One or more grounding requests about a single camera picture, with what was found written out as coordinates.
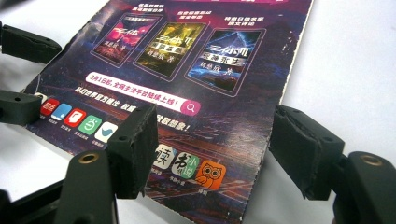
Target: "white table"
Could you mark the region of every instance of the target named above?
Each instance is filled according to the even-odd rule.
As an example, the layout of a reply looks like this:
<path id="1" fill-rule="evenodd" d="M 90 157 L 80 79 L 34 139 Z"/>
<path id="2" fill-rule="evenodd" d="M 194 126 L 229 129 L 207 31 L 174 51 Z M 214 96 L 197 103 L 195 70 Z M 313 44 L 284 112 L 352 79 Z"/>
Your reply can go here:
<path id="1" fill-rule="evenodd" d="M 64 47 L 106 0 L 27 1 L 0 20 Z M 283 105 L 298 108 L 346 142 L 396 164 L 396 1 L 316 1 Z M 41 64 L 0 55 L 0 89 L 20 91 Z M 64 178 L 71 156 L 21 127 L 0 125 L 0 189 L 15 201 Z M 304 200 L 268 152 L 245 223 L 332 223 L 328 202 Z M 189 223 L 150 198 L 118 201 L 120 223 Z"/>

